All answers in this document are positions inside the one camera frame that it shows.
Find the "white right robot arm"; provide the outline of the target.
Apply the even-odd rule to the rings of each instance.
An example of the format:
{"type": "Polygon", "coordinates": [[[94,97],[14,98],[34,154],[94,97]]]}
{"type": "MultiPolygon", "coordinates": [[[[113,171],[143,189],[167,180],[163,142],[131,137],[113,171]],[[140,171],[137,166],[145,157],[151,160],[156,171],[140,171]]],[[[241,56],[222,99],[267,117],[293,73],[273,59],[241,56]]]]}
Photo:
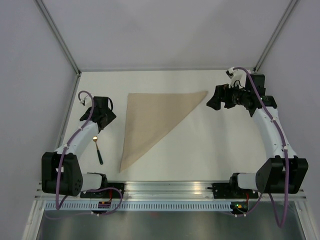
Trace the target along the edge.
{"type": "Polygon", "coordinates": [[[283,132],[276,100],[266,95],[265,75],[249,73],[242,86],[239,69],[230,68],[226,74],[231,82],[217,85],[206,105],[216,111],[222,103],[226,109],[243,106],[259,129],[266,153],[266,162],[257,172],[232,174],[229,194],[235,198],[249,190],[262,194],[297,194],[309,165],[305,158],[298,157],[283,132]]]}

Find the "beige cloth napkin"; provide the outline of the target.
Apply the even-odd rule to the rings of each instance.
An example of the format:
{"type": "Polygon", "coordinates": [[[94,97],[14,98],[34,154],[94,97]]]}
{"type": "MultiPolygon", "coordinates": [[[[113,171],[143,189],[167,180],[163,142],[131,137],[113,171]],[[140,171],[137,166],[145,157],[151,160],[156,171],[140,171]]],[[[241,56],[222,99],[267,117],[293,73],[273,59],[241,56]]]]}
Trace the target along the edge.
{"type": "Polygon", "coordinates": [[[183,121],[207,96],[192,93],[130,93],[119,171],[132,166],[183,121]]]}

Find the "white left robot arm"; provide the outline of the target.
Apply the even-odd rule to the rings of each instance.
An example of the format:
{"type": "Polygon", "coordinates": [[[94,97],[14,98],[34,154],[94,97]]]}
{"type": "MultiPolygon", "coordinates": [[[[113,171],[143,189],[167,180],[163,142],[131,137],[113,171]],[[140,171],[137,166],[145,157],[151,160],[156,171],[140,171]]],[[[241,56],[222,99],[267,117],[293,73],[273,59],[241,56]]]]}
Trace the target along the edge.
{"type": "Polygon", "coordinates": [[[79,159],[88,144],[93,141],[116,115],[113,113],[113,102],[109,97],[93,97],[93,114],[91,108],[79,119],[78,129],[70,141],[54,152],[45,152],[41,158],[41,188],[44,193],[55,194],[57,182],[59,194],[77,196],[80,192],[91,190],[98,198],[109,193],[106,176],[102,173],[82,173],[79,159]]]}

